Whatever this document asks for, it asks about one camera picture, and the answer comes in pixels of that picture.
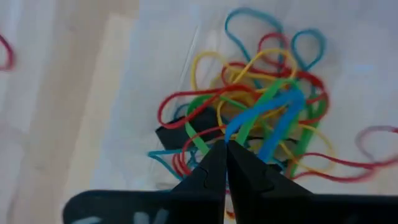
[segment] white surface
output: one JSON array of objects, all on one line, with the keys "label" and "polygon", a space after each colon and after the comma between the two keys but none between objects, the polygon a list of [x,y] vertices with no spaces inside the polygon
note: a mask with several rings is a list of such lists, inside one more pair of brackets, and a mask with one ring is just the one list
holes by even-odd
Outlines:
[{"label": "white surface", "polygon": [[[90,189],[90,179],[99,158],[110,108],[119,89],[133,23],[133,19],[128,16],[109,15],[71,159],[64,202],[75,194]],[[116,185],[118,182],[114,180],[109,184]]]},{"label": "white surface", "polygon": [[[229,59],[242,59],[238,48],[223,31],[227,13],[238,6],[251,6],[272,14],[281,21],[290,37],[308,27],[320,29],[327,37],[326,55],[313,72],[325,80],[330,92],[331,110],[320,130],[330,137],[338,157],[364,161],[354,145],[357,132],[374,124],[397,125],[393,112],[394,99],[398,97],[394,88],[397,81],[394,65],[398,62],[394,54],[394,40],[398,37],[394,21],[398,16],[392,12],[398,4],[396,1],[226,2],[207,6],[203,2],[152,0],[141,4],[141,17],[131,40],[130,61],[101,156],[112,164],[112,175],[123,176],[125,183],[120,188],[153,189],[155,182],[169,178],[161,166],[154,165],[156,161],[145,156],[147,151],[160,148],[154,134],[159,125],[157,107],[166,95],[190,89],[187,74],[197,52],[218,50]],[[258,39],[271,31],[264,22],[247,16],[235,17],[231,30],[243,39],[252,55]],[[310,52],[303,52],[304,57],[310,58]],[[211,61],[207,60],[198,69],[200,86],[207,86],[210,78],[220,71],[221,65],[217,62],[210,65]],[[166,120],[170,119],[174,105],[175,102],[171,103],[165,110]],[[381,136],[373,137],[373,143],[368,144],[369,150],[377,153],[380,159],[395,153],[392,146],[397,142],[397,136]],[[324,152],[324,148],[317,138],[309,146],[310,151]],[[320,166],[326,163],[319,159],[306,159],[305,162]],[[100,183],[104,172],[98,170],[93,186],[109,187],[109,184]],[[357,172],[337,167],[333,174]],[[398,194],[394,187],[397,180],[386,178],[391,173],[392,170],[385,170],[373,181],[362,184],[339,184],[316,177],[299,180],[299,183],[314,192]]]},{"label": "white surface", "polygon": [[[71,189],[87,188],[84,182],[79,185],[74,180],[90,179],[90,170],[78,167],[79,160],[72,162],[77,164],[75,169],[68,170],[75,146],[82,146],[77,155],[85,156],[85,147],[93,152],[88,145],[76,143],[78,134],[97,138],[97,144],[101,142],[99,127],[106,124],[106,109],[109,111],[117,89],[113,84],[118,83],[120,74],[111,69],[124,61],[122,44],[129,34],[116,26],[121,33],[115,37],[113,54],[120,56],[120,62],[115,62],[115,57],[102,65],[110,75],[106,79],[108,86],[101,93],[91,86],[95,62],[104,59],[97,53],[109,13],[131,18],[138,1],[0,3],[0,33],[14,46],[17,55],[16,69],[0,73],[0,223],[59,223],[62,197]],[[123,27],[130,29],[131,24]],[[0,48],[0,60],[3,56]],[[104,85],[99,82],[104,81],[103,75],[97,75],[95,85]],[[104,110],[93,114],[92,109],[87,109],[90,116],[83,118],[89,90],[98,95],[95,99],[91,96],[94,103],[88,103],[88,107]],[[87,123],[95,123],[97,132],[87,131]],[[93,157],[86,158],[88,163]]]}]

